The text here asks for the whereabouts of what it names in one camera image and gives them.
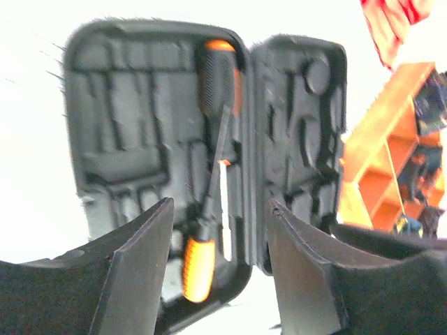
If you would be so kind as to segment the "large orange handled screwdriver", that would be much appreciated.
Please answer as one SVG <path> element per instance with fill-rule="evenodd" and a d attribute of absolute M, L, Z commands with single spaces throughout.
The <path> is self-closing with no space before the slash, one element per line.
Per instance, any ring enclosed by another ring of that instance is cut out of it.
<path fill-rule="evenodd" d="M 209 118 L 218 118 L 223 107 L 238 117 L 242 107 L 240 71 L 235 48 L 226 40 L 204 44 L 200 106 Z"/>

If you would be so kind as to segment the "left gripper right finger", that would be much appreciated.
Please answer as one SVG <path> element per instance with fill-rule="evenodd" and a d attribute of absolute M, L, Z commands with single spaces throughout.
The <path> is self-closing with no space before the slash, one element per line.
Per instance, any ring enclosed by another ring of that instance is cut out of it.
<path fill-rule="evenodd" d="M 285 334 L 445 334 L 446 242 L 331 223 L 275 200 L 268 244 Z"/>

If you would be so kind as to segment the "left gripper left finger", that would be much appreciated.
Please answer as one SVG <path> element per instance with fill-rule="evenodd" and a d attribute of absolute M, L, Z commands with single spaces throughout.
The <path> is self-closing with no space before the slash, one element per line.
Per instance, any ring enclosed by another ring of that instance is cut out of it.
<path fill-rule="evenodd" d="M 1 263 L 2 334 L 152 334 L 174 202 L 55 259 Z"/>

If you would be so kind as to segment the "black plastic tool case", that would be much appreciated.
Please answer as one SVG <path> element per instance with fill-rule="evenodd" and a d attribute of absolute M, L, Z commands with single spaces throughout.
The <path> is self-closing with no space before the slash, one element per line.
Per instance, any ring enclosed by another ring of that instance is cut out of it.
<path fill-rule="evenodd" d="M 209 297 L 182 295 L 184 249 L 212 173 L 219 122 L 201 102 L 214 40 L 231 45 L 239 115 L 228 128 L 233 259 L 222 254 L 221 203 L 209 203 L 216 263 Z M 174 228 L 156 334 L 175 334 L 236 298 L 251 270 L 270 275 L 265 203 L 323 227 L 337 214 L 345 130 L 345 49 L 276 35 L 248 48 L 230 29 L 165 20 L 100 20 L 69 40 L 64 88 L 72 166 L 91 238 L 174 200 Z"/>

